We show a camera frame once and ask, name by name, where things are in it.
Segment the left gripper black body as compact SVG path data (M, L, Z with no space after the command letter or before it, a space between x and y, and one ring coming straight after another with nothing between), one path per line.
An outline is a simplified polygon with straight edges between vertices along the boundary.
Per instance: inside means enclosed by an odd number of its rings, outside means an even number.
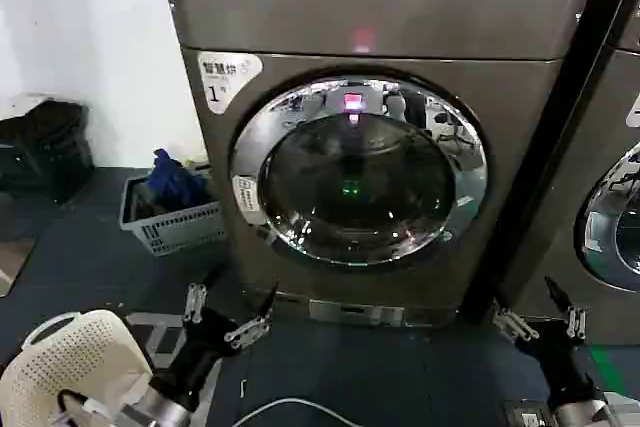
M186 341L170 366L155 373L150 387L164 398L195 411L201 401L201 391L215 363L235 351L224 336L237 329L237 323L205 307L199 323L185 322Z

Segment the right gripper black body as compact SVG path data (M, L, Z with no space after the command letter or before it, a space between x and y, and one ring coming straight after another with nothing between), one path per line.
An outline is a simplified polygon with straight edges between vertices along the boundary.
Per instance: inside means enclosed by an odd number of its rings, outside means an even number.
M549 406L604 401L602 391L586 372L581 372L574 354L584 341L569 336L567 324L560 319L534 321L532 328L538 333L529 341L529 355L535 358L549 387Z

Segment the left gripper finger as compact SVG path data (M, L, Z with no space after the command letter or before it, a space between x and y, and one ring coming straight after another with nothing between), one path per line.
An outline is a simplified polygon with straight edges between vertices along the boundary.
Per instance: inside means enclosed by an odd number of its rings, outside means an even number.
M208 289L205 284L190 283L187 286L184 323L200 323L202 311L206 305Z
M269 291L255 316L235 330L224 334L223 340L232 350L244 350L265 337L271 329L271 315L278 284Z

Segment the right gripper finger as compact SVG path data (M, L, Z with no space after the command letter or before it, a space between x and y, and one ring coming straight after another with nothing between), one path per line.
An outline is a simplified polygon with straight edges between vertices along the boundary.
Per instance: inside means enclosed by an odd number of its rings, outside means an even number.
M509 308L502 307L497 302L493 304L491 321L501 335L511 343L518 340L529 342L540 338L539 333L520 315Z
M568 293L553 278L545 276L544 281L550 299L566 324L566 335L574 345L582 345L586 341L587 311L574 305Z

